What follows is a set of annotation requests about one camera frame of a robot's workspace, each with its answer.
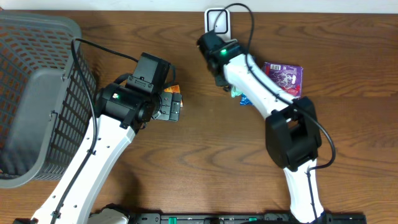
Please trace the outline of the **orange small snack box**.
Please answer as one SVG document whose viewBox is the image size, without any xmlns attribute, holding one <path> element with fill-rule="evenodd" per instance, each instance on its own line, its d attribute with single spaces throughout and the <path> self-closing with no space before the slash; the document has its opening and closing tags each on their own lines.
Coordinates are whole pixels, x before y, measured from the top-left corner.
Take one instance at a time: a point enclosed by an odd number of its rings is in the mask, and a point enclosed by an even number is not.
<svg viewBox="0 0 398 224">
<path fill-rule="evenodd" d="M 161 105 L 162 106 L 171 106 L 172 103 L 176 103 L 177 100 L 180 100 L 180 107 L 183 108 L 182 94 L 180 92 L 180 85 L 172 85 L 163 90 L 161 93 Z"/>
</svg>

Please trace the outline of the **mint green snack pack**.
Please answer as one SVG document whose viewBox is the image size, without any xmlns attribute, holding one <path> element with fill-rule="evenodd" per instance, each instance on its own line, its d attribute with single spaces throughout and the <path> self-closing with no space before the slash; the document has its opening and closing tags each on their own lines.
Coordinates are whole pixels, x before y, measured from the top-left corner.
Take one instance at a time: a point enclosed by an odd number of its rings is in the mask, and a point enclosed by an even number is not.
<svg viewBox="0 0 398 224">
<path fill-rule="evenodd" d="M 231 87 L 231 97 L 235 98 L 237 96 L 241 96 L 243 93 L 241 90 L 239 90 L 238 88 L 236 88 L 235 86 Z"/>
</svg>

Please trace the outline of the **blue Oreo cookie pack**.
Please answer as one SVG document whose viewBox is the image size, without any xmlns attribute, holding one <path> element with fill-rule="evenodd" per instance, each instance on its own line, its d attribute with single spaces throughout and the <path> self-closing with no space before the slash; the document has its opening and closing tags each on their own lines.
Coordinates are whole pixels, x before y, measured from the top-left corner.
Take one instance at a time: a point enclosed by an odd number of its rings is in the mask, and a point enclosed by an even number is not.
<svg viewBox="0 0 398 224">
<path fill-rule="evenodd" d="M 241 101 L 239 103 L 241 106 L 246 106 L 246 105 L 252 105 L 252 102 L 249 100 L 249 98 L 243 93 L 241 95 Z"/>
</svg>

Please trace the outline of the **purple pink Carefree pack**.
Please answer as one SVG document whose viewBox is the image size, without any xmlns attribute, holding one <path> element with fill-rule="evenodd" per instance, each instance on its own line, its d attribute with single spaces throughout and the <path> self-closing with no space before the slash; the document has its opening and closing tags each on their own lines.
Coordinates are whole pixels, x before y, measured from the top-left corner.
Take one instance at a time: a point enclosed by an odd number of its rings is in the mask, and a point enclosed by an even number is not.
<svg viewBox="0 0 398 224">
<path fill-rule="evenodd" d="M 303 67 L 265 62 L 262 70 L 287 93 L 296 98 L 302 96 Z"/>
</svg>

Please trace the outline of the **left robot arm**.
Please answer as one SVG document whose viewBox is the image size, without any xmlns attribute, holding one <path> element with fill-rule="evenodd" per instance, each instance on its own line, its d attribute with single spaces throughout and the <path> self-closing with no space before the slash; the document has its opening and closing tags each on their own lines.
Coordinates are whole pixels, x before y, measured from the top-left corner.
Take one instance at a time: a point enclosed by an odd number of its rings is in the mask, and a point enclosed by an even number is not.
<svg viewBox="0 0 398 224">
<path fill-rule="evenodd" d="M 122 152 L 140 129 L 162 118 L 162 109 L 172 106 L 165 98 L 167 82 L 175 67 L 168 61 L 143 53 L 132 74 L 119 76 L 100 89 L 95 115 L 85 138 L 62 179 L 30 218 L 14 223 L 129 223 L 131 216 L 115 205 L 91 213 L 93 204 Z"/>
</svg>

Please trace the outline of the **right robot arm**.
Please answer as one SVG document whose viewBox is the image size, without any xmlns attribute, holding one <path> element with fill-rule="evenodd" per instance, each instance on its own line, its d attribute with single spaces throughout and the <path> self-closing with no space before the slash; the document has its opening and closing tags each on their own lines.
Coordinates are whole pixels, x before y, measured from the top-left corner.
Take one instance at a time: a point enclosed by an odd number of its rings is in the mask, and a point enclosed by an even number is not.
<svg viewBox="0 0 398 224">
<path fill-rule="evenodd" d="M 276 85 L 237 40 L 227 42 L 209 31 L 197 46 L 216 84 L 241 90 L 265 119 L 266 149 L 284 171 L 291 214 L 299 223 L 318 221 L 324 209 L 314 173 L 322 140 L 313 103 Z"/>
</svg>

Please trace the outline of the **grey plastic shopping basket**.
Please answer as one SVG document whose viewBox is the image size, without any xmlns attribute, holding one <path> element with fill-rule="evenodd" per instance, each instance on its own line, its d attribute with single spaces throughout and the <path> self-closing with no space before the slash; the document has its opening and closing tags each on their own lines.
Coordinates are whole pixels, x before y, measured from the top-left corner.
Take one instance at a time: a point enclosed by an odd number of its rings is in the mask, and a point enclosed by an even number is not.
<svg viewBox="0 0 398 224">
<path fill-rule="evenodd" d="M 1 13 L 1 187 L 57 180 L 91 118 L 96 78 L 66 17 Z"/>
</svg>

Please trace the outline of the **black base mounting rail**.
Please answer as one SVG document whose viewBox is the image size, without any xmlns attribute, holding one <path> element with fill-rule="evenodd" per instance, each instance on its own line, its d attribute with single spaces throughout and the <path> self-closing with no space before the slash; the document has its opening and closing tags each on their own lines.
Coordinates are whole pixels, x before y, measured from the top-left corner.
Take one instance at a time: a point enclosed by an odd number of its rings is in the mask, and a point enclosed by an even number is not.
<svg viewBox="0 0 398 224">
<path fill-rule="evenodd" d="M 242 223 L 298 223 L 288 213 L 265 213 L 260 215 L 161 215 L 159 213 L 123 214 L 117 210 L 104 209 L 90 215 L 88 223 L 125 224 L 242 224 Z"/>
</svg>

